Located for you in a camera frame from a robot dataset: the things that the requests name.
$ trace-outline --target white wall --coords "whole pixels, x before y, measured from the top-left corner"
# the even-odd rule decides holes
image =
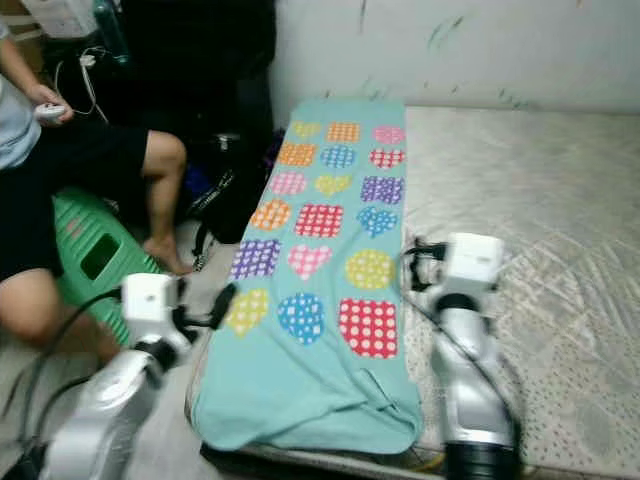
[[[278,0],[276,123],[303,98],[640,111],[639,0]]]

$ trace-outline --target teal towel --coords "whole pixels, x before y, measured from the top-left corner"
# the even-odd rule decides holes
[[[398,453],[422,433],[393,288],[405,145],[398,103],[294,112],[192,409],[207,444]]]

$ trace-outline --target heart pattern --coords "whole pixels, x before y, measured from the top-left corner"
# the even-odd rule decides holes
[[[307,203],[298,215],[296,233],[306,237],[335,237],[340,233],[343,214],[340,206]]]
[[[392,230],[398,223],[398,216],[389,210],[378,210],[376,207],[367,207],[358,213],[356,217],[371,238]]]
[[[347,168],[356,161],[356,151],[346,145],[333,145],[325,148],[320,158],[327,167]]]
[[[351,176],[332,177],[330,175],[321,175],[316,178],[316,190],[324,193],[327,197],[343,192],[351,185]]]
[[[291,216],[291,207],[279,199],[271,200],[253,212],[249,223],[260,230],[275,230],[287,223]]]
[[[307,187],[307,180],[298,172],[282,172],[273,176],[270,187],[276,195],[296,195]]]
[[[404,179],[394,177],[364,177],[360,198],[363,202],[376,200],[396,205],[402,199]]]
[[[313,163],[316,146],[285,142],[278,153],[278,163],[293,167],[308,167]]]
[[[268,309],[269,295],[267,291],[262,288],[249,290],[247,293],[235,296],[224,322],[231,327],[236,335],[244,337],[267,315]]]
[[[291,124],[291,128],[294,133],[300,138],[312,137],[322,130],[322,125],[319,123],[307,123],[296,121]]]
[[[280,256],[278,240],[245,240],[231,263],[232,280],[273,275]]]
[[[376,148],[369,154],[369,160],[376,167],[382,169],[393,168],[404,161],[404,152],[402,150],[385,151],[382,148]]]
[[[317,295],[296,293],[278,305],[280,326],[301,345],[311,345],[324,332],[324,307]]]
[[[373,129],[373,138],[380,143],[400,143],[404,141],[404,130],[400,127],[376,127]]]
[[[327,131],[328,142],[357,142],[360,140],[360,125],[351,122],[333,122]]]
[[[309,277],[331,258],[332,253],[327,246],[311,248],[296,245],[289,251],[287,261],[302,280],[309,280]]]
[[[360,250],[346,265],[347,279],[355,287],[365,290],[385,288],[393,278],[393,261],[380,250]]]
[[[397,351],[396,306],[389,302],[345,298],[338,325],[351,350],[362,357],[391,358]]]

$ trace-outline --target man's hand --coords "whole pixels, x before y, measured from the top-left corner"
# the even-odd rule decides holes
[[[41,122],[43,126],[57,126],[67,123],[69,120],[73,118],[73,108],[69,105],[64,98],[58,95],[56,92],[51,90],[46,85],[42,85],[41,83],[33,85],[25,92],[29,100],[31,100],[34,105],[40,105],[43,103],[55,103],[56,105],[62,105],[66,108],[65,112],[58,117],[58,119],[52,123],[48,121]]]

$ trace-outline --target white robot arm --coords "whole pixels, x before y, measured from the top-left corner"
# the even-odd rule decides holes
[[[408,252],[415,255],[412,288],[425,294],[418,308],[436,327],[431,366],[450,480],[513,480],[520,468],[520,420],[497,380],[506,360],[482,315],[497,289],[503,249],[497,238],[455,233]],[[439,262],[435,283],[419,278],[421,257]]]
[[[218,296],[211,321],[186,319],[179,305],[180,282],[159,274],[134,274],[122,285],[122,312],[130,349],[97,373],[54,435],[42,480],[119,480],[135,436],[152,412],[165,373],[191,349],[197,333],[188,326],[217,328],[235,294],[228,285]]]

